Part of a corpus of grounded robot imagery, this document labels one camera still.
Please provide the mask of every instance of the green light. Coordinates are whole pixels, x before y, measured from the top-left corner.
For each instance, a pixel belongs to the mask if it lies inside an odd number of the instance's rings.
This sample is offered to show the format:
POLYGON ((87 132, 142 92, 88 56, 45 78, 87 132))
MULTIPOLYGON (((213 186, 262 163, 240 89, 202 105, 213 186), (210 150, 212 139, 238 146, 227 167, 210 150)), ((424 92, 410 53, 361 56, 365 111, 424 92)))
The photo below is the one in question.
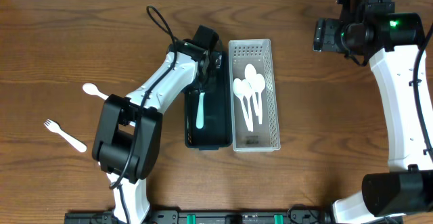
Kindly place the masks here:
POLYGON ((391 27, 395 27, 398 25, 398 21, 390 21, 391 27))

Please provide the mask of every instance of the white plastic fork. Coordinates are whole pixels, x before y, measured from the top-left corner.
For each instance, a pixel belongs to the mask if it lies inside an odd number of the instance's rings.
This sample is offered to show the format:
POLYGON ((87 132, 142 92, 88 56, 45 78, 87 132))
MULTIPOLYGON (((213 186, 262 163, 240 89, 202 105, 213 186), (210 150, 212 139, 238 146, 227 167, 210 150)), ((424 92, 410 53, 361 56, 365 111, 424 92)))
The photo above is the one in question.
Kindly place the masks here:
POLYGON ((73 136, 65 133, 60 128, 59 124, 57 124, 56 122, 47 119, 43 124, 51 132, 60 134, 60 136, 62 136, 64 139, 66 139, 66 141, 69 142, 79 152, 83 153, 83 152, 85 152, 87 150, 87 146, 85 144, 83 144, 81 141, 77 140, 73 136))

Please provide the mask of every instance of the wood grain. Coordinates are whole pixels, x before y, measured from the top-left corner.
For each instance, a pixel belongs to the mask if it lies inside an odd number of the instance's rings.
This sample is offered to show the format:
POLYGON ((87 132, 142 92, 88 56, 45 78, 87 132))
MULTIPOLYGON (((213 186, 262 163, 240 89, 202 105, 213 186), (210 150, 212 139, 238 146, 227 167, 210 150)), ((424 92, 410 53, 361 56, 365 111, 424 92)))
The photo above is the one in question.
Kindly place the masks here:
MULTIPOLYGON (((281 134, 281 150, 272 153, 188 149, 180 95, 164 116, 148 178, 152 204, 287 209, 327 206, 359 191, 365 174, 388 171, 387 132, 369 68, 311 50, 317 18, 340 13, 334 1, 0 0, 2 223, 63 223, 71 210, 113 207, 91 151, 79 154, 43 122, 58 121, 91 149, 102 101, 84 94, 82 84, 126 95, 164 59, 170 39, 145 14, 147 4, 158 7, 178 37, 205 24, 225 44, 269 38, 281 134)), ((417 12, 429 27, 433 0, 395 1, 398 12, 417 12)), ((431 56, 427 66, 432 81, 431 56)), ((431 223, 433 216, 405 220, 431 223)))

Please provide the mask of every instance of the gray perforated basket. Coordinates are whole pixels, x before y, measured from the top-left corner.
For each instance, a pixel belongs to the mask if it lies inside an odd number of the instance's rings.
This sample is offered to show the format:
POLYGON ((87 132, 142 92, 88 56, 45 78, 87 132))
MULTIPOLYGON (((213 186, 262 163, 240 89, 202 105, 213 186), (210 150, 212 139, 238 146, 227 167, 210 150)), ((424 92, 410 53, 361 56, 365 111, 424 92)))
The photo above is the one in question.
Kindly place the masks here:
POLYGON ((271 41, 268 39, 238 40, 229 42, 229 69, 231 91, 231 115, 233 127, 233 149, 236 152, 270 152, 279 150, 279 127, 277 100, 275 98, 275 80, 273 76, 271 41), (264 76, 266 86, 262 92, 263 121, 260 125, 255 115, 252 98, 252 117, 254 131, 246 126, 240 100, 233 94, 233 80, 245 79, 245 67, 252 64, 257 73, 264 76))

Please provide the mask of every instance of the spoon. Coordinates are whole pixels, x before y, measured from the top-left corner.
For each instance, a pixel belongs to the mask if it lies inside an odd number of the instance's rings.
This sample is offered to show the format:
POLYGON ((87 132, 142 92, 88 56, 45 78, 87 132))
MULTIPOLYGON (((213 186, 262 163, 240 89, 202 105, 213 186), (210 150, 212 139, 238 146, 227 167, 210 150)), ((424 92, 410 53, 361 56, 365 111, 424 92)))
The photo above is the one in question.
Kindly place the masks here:
POLYGON ((200 96, 198 98, 198 109, 197 109, 197 118, 196 118, 196 128, 198 129, 202 129, 204 124, 203 97, 204 97, 204 92, 200 92, 200 96))
POLYGON ((252 97, 252 95, 254 94, 254 91, 251 88, 251 85, 249 84, 249 82, 244 79, 243 81, 245 90, 244 90, 244 95, 248 104, 248 119, 250 119, 250 131, 253 132, 254 131, 254 127, 252 124, 252 113, 251 113, 251 103, 250 103, 250 99, 252 97))
POLYGON ((99 92, 99 89, 97 89, 96 85, 92 83, 85 83, 83 85, 83 91, 89 95, 97 95, 104 100, 108 98, 108 95, 104 95, 103 93, 99 92))
POLYGON ((260 109, 258 109, 256 94, 254 93, 254 91, 256 91, 256 74, 256 68, 252 64, 247 64, 245 67, 245 79, 249 82, 251 88, 253 89, 252 105, 254 106, 254 112, 256 113, 256 116, 258 116, 260 109))
POLYGON ((262 124, 263 119, 263 108, 262 108, 262 91, 266 87, 265 78, 261 74, 256 75, 256 79, 254 79, 254 88, 255 92, 258 93, 258 123, 262 124))
POLYGON ((240 79, 235 79, 233 81, 233 93, 241 101, 242 112, 244 113, 244 119, 245 119, 246 127, 250 131, 250 123, 249 123, 250 119, 248 118, 248 116, 246 114, 245 105, 244 105, 244 91, 245 91, 244 83, 240 79))

